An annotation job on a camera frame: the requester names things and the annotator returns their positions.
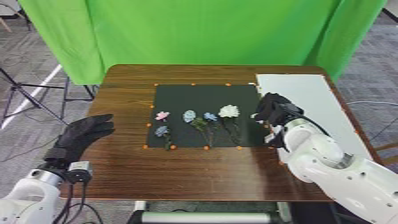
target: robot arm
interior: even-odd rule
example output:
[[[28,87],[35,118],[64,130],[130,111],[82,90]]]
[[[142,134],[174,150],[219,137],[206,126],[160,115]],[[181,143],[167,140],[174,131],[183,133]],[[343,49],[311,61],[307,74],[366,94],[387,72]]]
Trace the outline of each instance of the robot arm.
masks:
[[[359,155],[348,155],[302,109],[266,94],[254,116],[274,133],[265,141],[279,148],[295,177],[316,183],[327,196],[371,223],[398,223],[398,175]]]
[[[89,162],[78,162],[92,142],[114,132],[112,115],[73,122],[44,155],[44,163],[18,181],[0,199],[0,224],[50,224],[59,201],[59,186],[91,179]]]

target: wood grain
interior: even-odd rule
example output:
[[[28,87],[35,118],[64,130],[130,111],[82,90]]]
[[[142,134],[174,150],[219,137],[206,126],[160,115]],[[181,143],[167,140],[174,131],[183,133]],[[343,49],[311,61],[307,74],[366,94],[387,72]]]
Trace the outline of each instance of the wood grain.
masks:
[[[256,82],[256,73],[325,74],[325,71],[318,67],[298,66],[117,65],[110,68],[89,115],[115,115],[115,133],[94,143],[83,155],[94,167],[89,198],[329,201],[316,185],[297,180],[279,165],[275,150],[265,147],[208,151],[203,148],[142,149],[155,84],[247,84]],[[327,81],[370,147],[338,90]]]

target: green backdrop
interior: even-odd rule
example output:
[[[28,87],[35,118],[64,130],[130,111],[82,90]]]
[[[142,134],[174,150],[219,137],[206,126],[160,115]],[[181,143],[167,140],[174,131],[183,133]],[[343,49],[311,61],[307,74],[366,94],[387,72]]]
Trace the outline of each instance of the green backdrop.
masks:
[[[21,0],[75,84],[114,64],[318,65],[336,80],[386,0]]]

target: gray floor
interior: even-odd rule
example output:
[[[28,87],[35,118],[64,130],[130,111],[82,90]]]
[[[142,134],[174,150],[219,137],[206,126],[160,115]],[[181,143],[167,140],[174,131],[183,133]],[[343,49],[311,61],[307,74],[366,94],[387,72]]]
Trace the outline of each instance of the gray floor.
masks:
[[[14,30],[7,33],[0,27],[0,66],[21,82],[41,83],[50,74],[57,60],[46,48],[39,34],[27,31],[23,20],[7,20]],[[346,102],[357,100],[389,101],[398,103],[398,24],[382,14],[371,27],[366,39],[345,70],[343,78],[338,81],[338,88]],[[51,80],[51,84],[62,85],[64,72]],[[0,99],[5,96],[9,84],[0,80]],[[82,87],[73,87],[71,96],[83,96]],[[60,91],[51,90],[44,103],[53,110],[59,110]],[[20,105],[21,98],[16,99],[12,107]],[[67,103],[66,120],[73,121],[85,116],[91,103]],[[0,112],[4,109],[4,100],[0,100]],[[391,120],[398,117],[396,108],[384,105],[357,104],[352,105],[355,117],[362,124],[366,135],[373,138],[378,130]],[[30,168],[41,163],[44,150],[51,146],[39,147],[57,137],[62,131],[62,125],[51,117],[39,111],[32,110],[20,115],[0,131],[0,160],[9,156],[27,152],[23,156],[0,161],[0,197],[11,191],[18,179],[25,176]],[[398,140],[398,122],[386,130],[382,135],[373,139],[375,146]],[[398,149],[380,152],[384,158],[398,155]],[[99,201],[89,200],[101,212],[105,223],[126,223],[133,201]],[[197,203],[197,202],[163,202],[151,204],[151,210],[172,211],[174,209],[188,211],[261,211],[272,210],[272,203]],[[92,212],[85,212],[76,223],[94,219]]]

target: tripod stand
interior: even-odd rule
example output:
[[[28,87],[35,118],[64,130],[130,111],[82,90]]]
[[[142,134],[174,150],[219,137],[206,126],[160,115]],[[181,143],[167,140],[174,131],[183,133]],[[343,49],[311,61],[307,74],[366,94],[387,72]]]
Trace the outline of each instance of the tripod stand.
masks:
[[[4,125],[4,121],[9,117],[16,116],[20,113],[23,113],[28,109],[21,110],[20,112],[9,114],[9,107],[11,107],[11,102],[12,102],[12,97],[14,97],[14,93],[20,92],[23,97],[27,98],[28,102],[32,103],[34,107],[39,108],[50,115],[51,117],[59,120],[59,122],[67,125],[66,121],[62,120],[60,116],[53,113],[53,111],[48,109],[48,107],[43,105],[41,101],[34,98],[34,96],[30,95],[30,93],[27,92],[27,90],[23,89],[23,87],[39,87],[39,88],[46,88],[46,89],[64,89],[64,87],[57,87],[57,86],[43,86],[43,85],[32,85],[32,84],[23,84],[18,83],[14,81],[14,79],[11,78],[7,72],[4,71],[4,69],[0,68],[0,73],[4,75],[4,80],[9,82],[11,84],[11,89],[9,89],[9,97],[7,97],[7,103],[5,103],[5,109],[4,109],[4,116],[2,116],[2,121],[0,121],[0,128]]]

